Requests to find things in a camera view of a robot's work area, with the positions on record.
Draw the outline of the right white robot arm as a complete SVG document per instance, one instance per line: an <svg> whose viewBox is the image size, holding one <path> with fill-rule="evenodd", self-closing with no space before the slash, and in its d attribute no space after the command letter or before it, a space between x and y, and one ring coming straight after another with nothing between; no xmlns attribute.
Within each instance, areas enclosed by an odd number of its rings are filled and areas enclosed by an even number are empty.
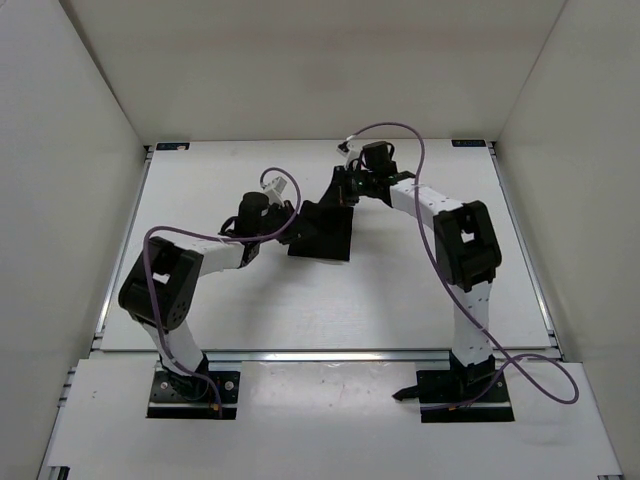
<svg viewBox="0 0 640 480"><path fill-rule="evenodd" d="M502 254L487 206L464 203L418 184L410 172L378 173L337 166L324 195L330 206L353 207L368 197L414 217L434 235L436 273L454 297L454 340L449 391L471 400L493 375L487 337L489 296Z"/></svg>

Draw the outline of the blue label sticker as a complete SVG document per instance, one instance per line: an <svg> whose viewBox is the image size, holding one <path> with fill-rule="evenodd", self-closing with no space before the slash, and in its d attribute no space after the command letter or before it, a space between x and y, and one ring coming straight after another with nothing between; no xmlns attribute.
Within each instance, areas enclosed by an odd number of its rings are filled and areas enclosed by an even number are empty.
<svg viewBox="0 0 640 480"><path fill-rule="evenodd" d="M185 151L189 148L189 142L159 142L155 147L157 151Z"/></svg>
<svg viewBox="0 0 640 480"><path fill-rule="evenodd" d="M486 142L483 139L452 139L454 148L485 148Z"/></svg>

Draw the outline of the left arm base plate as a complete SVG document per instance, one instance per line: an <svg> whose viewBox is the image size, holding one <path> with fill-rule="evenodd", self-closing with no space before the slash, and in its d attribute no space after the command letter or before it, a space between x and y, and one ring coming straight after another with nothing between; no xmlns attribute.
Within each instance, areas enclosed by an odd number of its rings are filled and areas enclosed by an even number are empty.
<svg viewBox="0 0 640 480"><path fill-rule="evenodd" d="M209 371L221 402L209 382L185 379L159 368L154 372L146 416L151 419L235 420L240 371Z"/></svg>

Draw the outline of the left blue label sticker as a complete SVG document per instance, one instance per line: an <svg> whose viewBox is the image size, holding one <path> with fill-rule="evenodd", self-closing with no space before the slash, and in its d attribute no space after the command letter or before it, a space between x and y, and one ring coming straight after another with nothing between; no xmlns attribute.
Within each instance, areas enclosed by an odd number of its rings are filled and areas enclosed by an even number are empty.
<svg viewBox="0 0 640 480"><path fill-rule="evenodd" d="M189 148L189 142L159 142L155 147L157 151L185 151Z"/></svg>

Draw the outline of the right blue label sticker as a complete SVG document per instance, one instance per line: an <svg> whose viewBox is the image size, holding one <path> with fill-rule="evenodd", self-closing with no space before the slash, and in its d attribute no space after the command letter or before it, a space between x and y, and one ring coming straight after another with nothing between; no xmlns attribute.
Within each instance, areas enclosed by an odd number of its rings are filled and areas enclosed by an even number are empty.
<svg viewBox="0 0 640 480"><path fill-rule="evenodd" d="M454 148L485 148L486 142L483 139L452 139Z"/></svg>

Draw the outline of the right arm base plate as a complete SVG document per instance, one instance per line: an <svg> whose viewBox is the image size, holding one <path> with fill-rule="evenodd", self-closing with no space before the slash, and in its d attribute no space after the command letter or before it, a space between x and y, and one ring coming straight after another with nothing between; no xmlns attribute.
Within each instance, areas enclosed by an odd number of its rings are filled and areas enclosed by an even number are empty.
<svg viewBox="0 0 640 480"><path fill-rule="evenodd" d="M462 390L450 371L416 372L423 424L507 423L515 420L509 390L501 373L485 391L492 377Z"/></svg>

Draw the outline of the black skirt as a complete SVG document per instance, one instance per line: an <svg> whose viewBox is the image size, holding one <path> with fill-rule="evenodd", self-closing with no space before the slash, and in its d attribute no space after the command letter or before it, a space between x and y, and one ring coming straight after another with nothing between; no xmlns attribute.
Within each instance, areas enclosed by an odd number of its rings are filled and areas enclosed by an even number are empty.
<svg viewBox="0 0 640 480"><path fill-rule="evenodd" d="M299 239L288 248L292 257L349 261L354 208L323 205L305 200L297 223Z"/></svg>

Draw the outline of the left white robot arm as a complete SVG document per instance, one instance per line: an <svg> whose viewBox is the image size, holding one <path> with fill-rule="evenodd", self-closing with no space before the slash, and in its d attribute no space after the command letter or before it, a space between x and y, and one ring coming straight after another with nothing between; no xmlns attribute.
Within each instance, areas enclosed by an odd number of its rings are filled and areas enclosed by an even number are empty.
<svg viewBox="0 0 640 480"><path fill-rule="evenodd" d="M247 266L269 240L290 245L315 232L311 221L286 201L241 207L222 224L216 238L197 235L181 246L153 235L143 242L118 303L151 337L175 390L197 398L211 385L208 359L186 322L198 280Z"/></svg>

